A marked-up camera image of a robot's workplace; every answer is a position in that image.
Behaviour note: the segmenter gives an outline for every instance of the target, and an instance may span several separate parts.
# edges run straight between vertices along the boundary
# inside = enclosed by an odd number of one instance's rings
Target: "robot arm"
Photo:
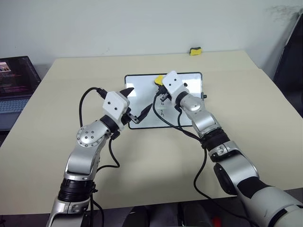
[[[175,71],[168,73],[162,82],[167,90],[162,101],[170,97],[192,121],[202,147],[215,162],[214,172],[222,189],[230,195],[238,195],[250,217],[262,227],[303,226],[303,204],[260,181],[253,163],[205,109],[204,99],[189,94]]]
[[[100,151],[106,140],[119,136],[119,131],[130,121],[140,123],[151,108],[149,105],[139,117],[133,116],[127,99],[132,90],[127,88],[120,92],[107,92],[98,88],[97,92],[105,99],[105,115],[77,132],[76,145],[66,164],[63,182],[54,200],[47,227],[83,226],[82,220],[90,196],[96,191],[93,180],[100,162]]]

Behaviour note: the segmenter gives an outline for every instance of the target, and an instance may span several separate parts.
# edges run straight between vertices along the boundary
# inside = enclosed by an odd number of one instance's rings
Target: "yellow object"
[[[163,85],[162,80],[163,80],[163,75],[159,75],[159,76],[155,79],[155,83],[156,83],[156,84],[159,84],[159,85]]]
[[[200,55],[202,53],[201,47],[190,48],[190,55]]]

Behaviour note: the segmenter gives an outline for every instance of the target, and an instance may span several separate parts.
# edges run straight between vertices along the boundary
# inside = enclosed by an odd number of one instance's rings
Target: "laptop keyboard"
[[[0,114],[21,112],[28,99],[0,101]]]

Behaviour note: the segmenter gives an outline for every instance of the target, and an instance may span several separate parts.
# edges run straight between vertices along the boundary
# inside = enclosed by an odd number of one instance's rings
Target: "beige table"
[[[0,214],[48,213],[62,182],[79,128],[78,104],[91,87],[124,88],[126,74],[200,71],[207,109],[254,162],[261,179],[281,189],[303,186],[303,122],[269,77],[245,52],[68,58],[55,61],[0,149]],[[83,122],[102,116],[92,93]],[[171,129],[130,130],[113,142],[121,168],[95,178],[103,208],[202,199],[193,179],[199,144]],[[113,164],[107,146],[102,164]],[[208,160],[199,188],[226,197]]]

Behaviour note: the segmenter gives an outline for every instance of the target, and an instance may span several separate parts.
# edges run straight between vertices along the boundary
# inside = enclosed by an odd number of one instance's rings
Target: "laptop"
[[[13,127],[40,82],[27,56],[0,59],[0,131]]]
[[[0,147],[8,134],[9,134],[9,131],[0,131]]]

